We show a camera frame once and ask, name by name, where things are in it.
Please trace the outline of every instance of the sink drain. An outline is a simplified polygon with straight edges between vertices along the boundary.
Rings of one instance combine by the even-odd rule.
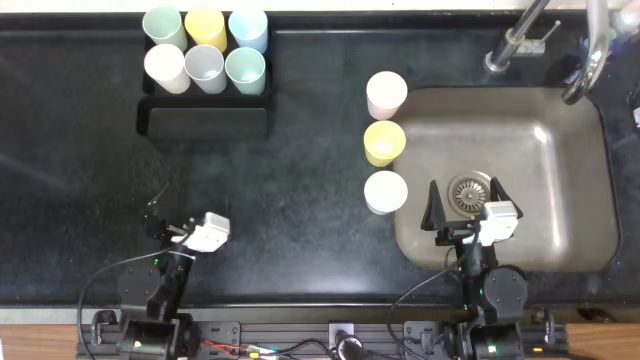
[[[487,174],[475,170],[456,176],[449,183],[449,203],[462,216],[479,215],[489,200],[489,181]]]

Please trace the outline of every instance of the wooden surface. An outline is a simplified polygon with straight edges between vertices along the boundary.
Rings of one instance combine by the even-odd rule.
[[[575,354],[640,359],[640,324],[571,324],[568,330]],[[74,359],[76,339],[74,325],[0,325],[4,360]]]

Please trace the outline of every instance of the sink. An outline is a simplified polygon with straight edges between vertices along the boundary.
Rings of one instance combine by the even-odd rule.
[[[407,136],[393,163],[409,188],[395,213],[405,256],[425,268],[444,265],[448,248],[435,246],[435,232],[420,229],[431,180],[447,219],[461,220],[488,199],[488,176],[500,180],[524,213],[514,236],[495,245],[500,263],[557,272],[609,263],[620,237],[600,115],[586,98],[565,105],[561,93],[437,88],[409,94],[392,119]]]

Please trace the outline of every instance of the plastic cup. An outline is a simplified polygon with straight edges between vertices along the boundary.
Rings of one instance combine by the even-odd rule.
[[[197,45],[184,57],[184,69],[207,94],[218,94],[227,87],[224,57],[211,45]]]
[[[367,107],[376,120],[388,120],[407,98],[407,83],[391,71],[379,72],[367,83]]]
[[[227,49],[224,16],[219,10],[209,7],[195,8],[187,13],[184,26],[199,45],[215,46],[220,52]]]
[[[365,155],[373,166],[389,165],[402,153],[406,144],[404,130],[393,121],[376,121],[364,133]]]
[[[144,70],[172,94],[181,94],[189,88],[191,80],[184,70],[184,54],[171,44],[156,45],[144,57]]]
[[[264,90],[266,64],[258,50],[247,47],[233,50],[224,68],[241,93],[255,95]]]
[[[364,198],[369,210],[385,215],[400,209],[407,201],[409,190],[402,176],[393,171],[378,171],[364,184]]]
[[[156,44],[172,44],[180,51],[187,50],[182,17],[172,6],[157,7],[144,14],[142,28]]]
[[[238,45],[260,51],[267,51],[269,40],[267,14],[262,10],[234,11],[229,17],[229,30]]]

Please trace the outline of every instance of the faucet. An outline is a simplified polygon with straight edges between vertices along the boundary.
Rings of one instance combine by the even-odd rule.
[[[520,48],[525,44],[527,31],[549,4],[549,1],[534,0],[533,4],[518,20],[516,26],[507,30],[498,48],[485,55],[484,64],[490,72],[501,73],[507,70],[511,58],[521,52]],[[609,9],[607,0],[586,1],[587,20],[589,22],[589,52],[586,64],[562,94],[562,101],[567,105],[578,102],[593,87],[609,55]],[[543,40],[549,37],[551,31],[545,35]],[[542,42],[542,52],[544,52],[543,40],[534,40],[538,41],[538,43]]]

